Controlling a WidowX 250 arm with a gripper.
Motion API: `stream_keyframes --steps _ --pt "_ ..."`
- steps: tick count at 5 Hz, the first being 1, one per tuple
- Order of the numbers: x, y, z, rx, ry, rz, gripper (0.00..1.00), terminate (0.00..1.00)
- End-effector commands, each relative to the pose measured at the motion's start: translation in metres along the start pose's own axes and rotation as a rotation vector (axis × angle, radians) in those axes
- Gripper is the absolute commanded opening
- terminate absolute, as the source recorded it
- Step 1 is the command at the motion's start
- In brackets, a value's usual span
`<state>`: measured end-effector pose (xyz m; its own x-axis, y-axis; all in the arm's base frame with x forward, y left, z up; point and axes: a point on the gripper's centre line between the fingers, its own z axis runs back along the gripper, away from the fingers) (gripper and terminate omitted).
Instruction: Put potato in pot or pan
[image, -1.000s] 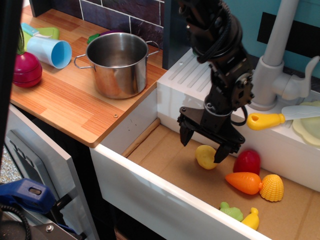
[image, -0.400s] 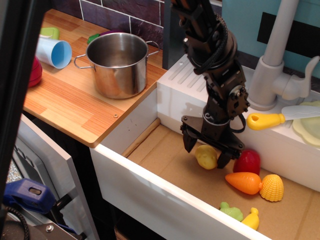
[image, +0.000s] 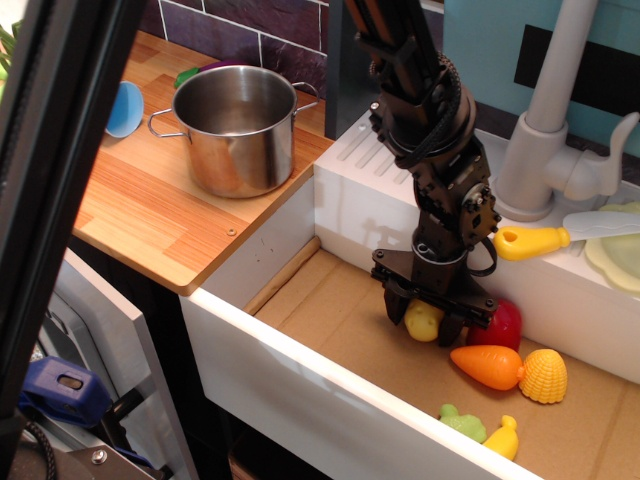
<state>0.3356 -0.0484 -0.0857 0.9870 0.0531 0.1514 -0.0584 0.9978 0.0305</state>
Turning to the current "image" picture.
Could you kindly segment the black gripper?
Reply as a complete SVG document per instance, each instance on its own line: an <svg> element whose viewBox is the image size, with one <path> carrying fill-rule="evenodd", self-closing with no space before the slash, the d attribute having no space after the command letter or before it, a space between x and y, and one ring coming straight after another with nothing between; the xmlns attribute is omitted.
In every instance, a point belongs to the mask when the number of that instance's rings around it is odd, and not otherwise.
<svg viewBox="0 0 640 480"><path fill-rule="evenodd" d="M371 276L384 288L388 318L394 325L403 319L412 299L441 309L445 315L438 327L438 345L451 346L463 327L487 328L498 301L477 280L492 274L496 266L471 269L467 254L448 262L422 258L414 251L377 249L372 253Z"/></svg>

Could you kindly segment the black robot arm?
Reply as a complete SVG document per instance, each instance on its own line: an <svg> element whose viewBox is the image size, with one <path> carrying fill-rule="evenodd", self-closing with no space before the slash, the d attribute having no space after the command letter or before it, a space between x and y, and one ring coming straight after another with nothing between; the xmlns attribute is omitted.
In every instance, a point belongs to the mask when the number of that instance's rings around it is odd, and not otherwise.
<svg viewBox="0 0 640 480"><path fill-rule="evenodd" d="M498 307L476 281L496 267L467 265L477 245L497 258L489 237L501 219L475 135L476 103L453 63L436 50L419 2L349 1L346 7L380 87L370 106L372 129L396 166L411 174L419 208L410 250L375 250L371 274L384 287L393 323L418 299L443 312L437 339L450 346L465 327L487 328Z"/></svg>

